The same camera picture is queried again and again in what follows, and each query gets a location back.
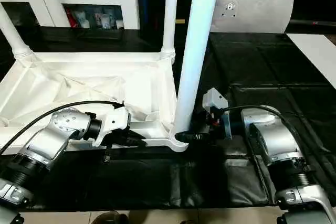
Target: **black tablecloth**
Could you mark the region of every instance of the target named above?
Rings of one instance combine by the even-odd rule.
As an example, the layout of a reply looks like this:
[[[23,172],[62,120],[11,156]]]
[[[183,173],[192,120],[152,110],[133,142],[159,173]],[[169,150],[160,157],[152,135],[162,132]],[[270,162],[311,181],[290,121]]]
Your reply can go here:
[[[96,39],[81,29],[20,32],[34,51],[159,51],[161,47],[159,41],[143,40],[138,31],[131,30],[111,34],[110,39]],[[173,72],[178,87],[184,38],[179,38],[178,30],[176,34]],[[225,94],[230,105],[276,107],[297,128],[309,162],[335,204],[334,89],[286,35],[211,34],[210,38],[196,109],[201,106],[202,95],[212,87]],[[3,76],[14,61],[3,38],[0,43]],[[42,182],[35,204],[23,210],[273,205],[274,187],[269,174],[252,151],[236,134],[231,141],[194,145],[184,153],[165,147],[115,150],[108,164],[101,161],[103,151],[67,152]]]

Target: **robotic arm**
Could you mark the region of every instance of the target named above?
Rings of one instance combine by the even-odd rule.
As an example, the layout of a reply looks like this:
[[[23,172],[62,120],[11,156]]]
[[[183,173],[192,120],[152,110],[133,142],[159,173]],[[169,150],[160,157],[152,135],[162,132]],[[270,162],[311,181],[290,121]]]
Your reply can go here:
[[[93,146],[113,143],[124,146],[146,145],[141,136],[129,131],[130,114],[122,106],[101,120],[93,113],[74,108],[55,112],[49,124],[35,133],[0,174],[0,224],[23,223],[10,210],[28,204],[38,183],[67,148],[69,140],[93,139]]]
[[[227,100],[212,88],[203,96],[203,107],[211,115],[212,122],[218,120],[226,137],[231,138],[231,125],[237,122],[231,122]],[[277,222],[336,224],[336,215],[328,196],[314,180],[295,136],[277,116],[279,111],[269,106],[247,107],[258,106],[241,106],[246,137],[264,158],[277,191],[277,204],[281,209],[288,210]]]

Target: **tile floor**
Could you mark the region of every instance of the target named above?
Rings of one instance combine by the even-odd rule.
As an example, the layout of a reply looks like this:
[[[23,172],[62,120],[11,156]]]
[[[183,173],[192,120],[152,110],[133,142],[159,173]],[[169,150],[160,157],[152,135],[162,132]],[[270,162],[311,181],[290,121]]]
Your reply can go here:
[[[23,213],[25,224],[91,224],[102,212]],[[277,207],[195,209],[195,210],[137,210],[118,211],[129,216],[130,224],[180,224],[193,220],[196,224],[276,224],[282,211]]]

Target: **glass cabinet door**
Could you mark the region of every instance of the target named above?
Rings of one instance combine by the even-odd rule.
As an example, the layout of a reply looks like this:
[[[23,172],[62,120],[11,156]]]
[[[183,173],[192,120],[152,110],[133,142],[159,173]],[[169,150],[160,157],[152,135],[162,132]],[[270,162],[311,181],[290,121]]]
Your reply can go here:
[[[37,18],[27,2],[2,2],[15,26],[39,26]]]
[[[0,0],[14,25],[55,26],[44,0]]]
[[[62,4],[71,27],[123,29],[120,5]]]

